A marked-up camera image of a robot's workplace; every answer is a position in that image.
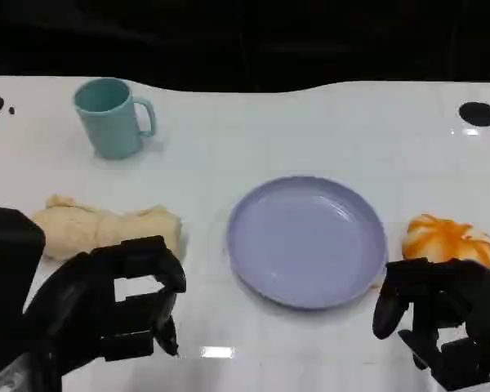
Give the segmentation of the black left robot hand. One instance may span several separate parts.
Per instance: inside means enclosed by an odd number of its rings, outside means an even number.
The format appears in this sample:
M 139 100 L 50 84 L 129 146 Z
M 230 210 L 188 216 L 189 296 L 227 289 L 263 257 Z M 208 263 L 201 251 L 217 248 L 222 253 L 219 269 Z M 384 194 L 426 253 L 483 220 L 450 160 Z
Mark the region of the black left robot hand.
M 156 292 L 115 298 L 117 278 L 151 276 Z M 163 237 L 126 240 L 81 252 L 39 288 L 24 314 L 34 391 L 60 391 L 61 378 L 91 361 L 178 354 L 172 310 L 185 272 Z

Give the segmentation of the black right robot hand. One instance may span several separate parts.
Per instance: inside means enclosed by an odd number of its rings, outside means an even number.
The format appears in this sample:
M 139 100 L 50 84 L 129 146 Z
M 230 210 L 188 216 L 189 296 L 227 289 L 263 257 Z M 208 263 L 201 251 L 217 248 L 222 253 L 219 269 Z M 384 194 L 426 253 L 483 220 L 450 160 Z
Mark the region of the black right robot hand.
M 409 308 L 412 328 L 398 334 L 419 369 L 429 369 L 447 391 L 490 381 L 490 268 L 459 259 L 389 262 L 372 320 L 375 337 L 396 332 Z

